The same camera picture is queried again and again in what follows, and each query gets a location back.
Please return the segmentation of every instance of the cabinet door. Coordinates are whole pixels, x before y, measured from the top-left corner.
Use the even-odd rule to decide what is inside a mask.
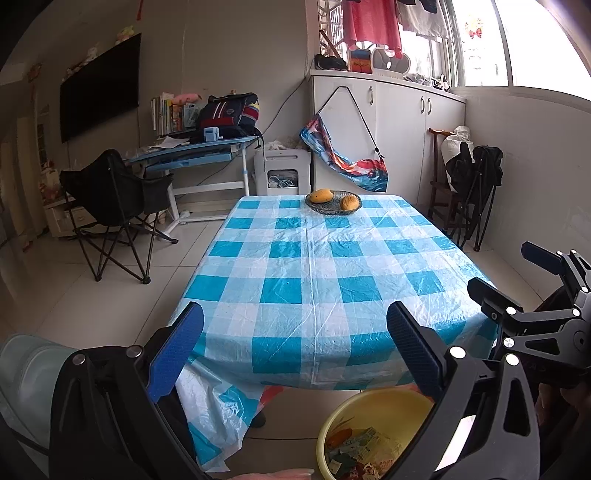
[[[317,112],[339,86],[347,86],[359,105],[363,118],[375,138],[376,91],[373,80],[315,76],[314,111]],[[346,89],[339,89],[321,112],[322,120],[337,152],[352,161],[374,158],[371,141],[353,99]],[[330,168],[321,158],[314,156],[314,189],[348,190],[370,193]]]
[[[427,95],[418,89],[378,82],[376,131],[388,169],[388,194],[417,201]]]
[[[429,128],[434,130],[453,131],[459,125],[464,125],[466,106],[457,100],[452,100],[440,95],[427,95],[427,122],[425,128],[425,146],[423,149],[423,172],[421,173],[421,186],[418,193],[418,205],[428,205],[431,197],[431,184],[433,179],[433,134]],[[439,155],[437,180],[444,181],[446,178],[441,154]]]

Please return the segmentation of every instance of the white storage box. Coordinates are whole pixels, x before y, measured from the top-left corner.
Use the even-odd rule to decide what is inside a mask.
[[[307,195],[310,193],[310,152],[265,150],[255,154],[257,195]]]

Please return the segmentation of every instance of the book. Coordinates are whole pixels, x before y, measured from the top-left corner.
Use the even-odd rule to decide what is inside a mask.
[[[185,130],[196,127],[199,110],[195,103],[185,103],[183,105],[183,128]]]
[[[173,105],[173,98],[172,93],[163,92],[150,101],[152,129],[158,137],[179,132],[185,128],[184,109],[180,105]]]

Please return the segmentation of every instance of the blue checkered tablecloth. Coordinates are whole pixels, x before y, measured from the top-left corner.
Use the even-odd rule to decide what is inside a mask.
[[[402,300],[446,343],[487,355],[496,326],[467,295],[470,259],[396,196],[361,196],[347,216],[303,196],[244,197],[191,278],[205,314],[177,390],[200,464],[223,469],[266,385],[358,390],[411,377],[386,329]]]

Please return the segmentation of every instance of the window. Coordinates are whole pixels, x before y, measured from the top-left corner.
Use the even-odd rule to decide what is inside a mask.
[[[464,86],[536,87],[591,100],[587,68],[561,26],[536,0],[448,1],[461,42]]]
[[[337,0],[318,0],[320,19],[320,52],[322,55],[334,55],[330,43],[339,52],[342,59],[348,60],[347,45],[343,41],[343,10]]]
[[[347,45],[343,41],[343,11],[340,0],[318,0],[320,19],[320,52],[334,55],[327,41],[330,40],[341,58],[349,61]],[[399,25],[402,51],[410,57],[409,73],[420,73],[423,76],[439,76],[443,72],[441,65],[441,43],[421,37],[413,32],[403,30]],[[358,48],[373,50],[376,45],[370,42],[358,42]]]
[[[591,100],[591,76],[554,17],[536,0],[496,0],[513,84]]]
[[[491,0],[452,0],[452,4],[464,60],[463,84],[506,87],[505,52]]]

